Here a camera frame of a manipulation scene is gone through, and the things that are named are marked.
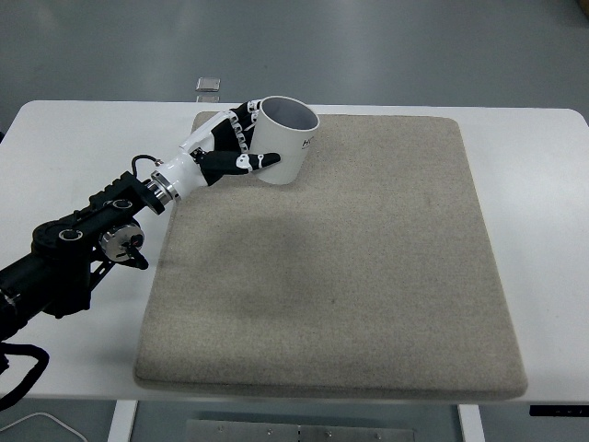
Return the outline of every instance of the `gray floor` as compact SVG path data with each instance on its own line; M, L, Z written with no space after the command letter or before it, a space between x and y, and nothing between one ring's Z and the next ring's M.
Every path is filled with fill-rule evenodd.
M0 428L32 413L48 413L74 428L90 442L107 442L115 401L54 401L24 399L0 413ZM34 416L0 433L2 442L79 442L80 438L46 416Z
M555 107L589 120L589 19L574 0L0 2L0 131L34 99L194 101L199 76L221 78L224 102ZM570 421L547 422L560 434Z

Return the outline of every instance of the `black robotic arm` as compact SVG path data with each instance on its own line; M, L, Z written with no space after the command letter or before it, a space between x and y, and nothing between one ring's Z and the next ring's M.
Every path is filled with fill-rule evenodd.
M139 157L134 158L133 173L123 173L90 196L84 209L38 226L31 252L0 270L0 374L8 368L6 355L30 355L39 361L14 391L0 399L0 411L19 401L49 362L38 347L4 340L42 311L59 319L89 309L92 290L116 264L148 267L140 252L144 232L133 218L139 211L149 207L159 215L170 201L226 174L246 174L280 161L278 154L247 153L258 103L219 112L192 133L168 163L139 156L156 163L150 180L136 178Z

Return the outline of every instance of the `black wire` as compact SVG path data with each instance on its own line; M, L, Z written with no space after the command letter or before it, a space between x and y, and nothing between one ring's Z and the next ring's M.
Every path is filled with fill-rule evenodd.
M131 160L131 170L133 172L133 176L137 178L137 160L139 159L151 159L154 163L157 162L157 158L152 157L151 155L138 155Z
M27 373L12 391L0 398L0 412L12 407L25 397L29 390L35 385L49 364L49 355L42 348L35 345L21 345L15 343L0 343L0 355L6 359L6 355L25 355L37 359L37 364Z

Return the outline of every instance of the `gray pad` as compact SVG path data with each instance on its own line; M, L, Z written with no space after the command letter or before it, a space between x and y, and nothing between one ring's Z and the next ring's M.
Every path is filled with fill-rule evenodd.
M320 118L294 183L224 177L178 204L137 382L278 397L522 395L456 122Z

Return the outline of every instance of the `cable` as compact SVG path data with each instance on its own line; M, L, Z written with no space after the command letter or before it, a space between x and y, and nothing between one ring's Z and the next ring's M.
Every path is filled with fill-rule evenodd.
M78 433L77 431L75 431L74 428L72 428L71 426L68 426L68 425L64 424L62 421L60 421L59 419L57 419L55 416L52 416L49 413L43 413L43 412L33 413L33 414L29 414L28 416L22 417L22 418L18 419L17 421L13 422L12 424L7 425L7 426L5 426L3 428L0 428L0 433L2 433L3 431L6 431L8 428L11 428L11 427L13 427L13 426L15 426L17 424L20 424L23 421L26 421L27 419L30 419L31 417L35 417L35 416L49 417L51 420L53 420L57 424L61 425L63 428L65 428L69 432L71 432L71 433L75 434L76 436L78 436L84 442L88 442L88 439L86 439L81 433Z
M133 172L133 176L137 178L137 160L139 159L151 159L154 163L157 162L157 158L152 157L151 155L138 155L131 160L131 170Z

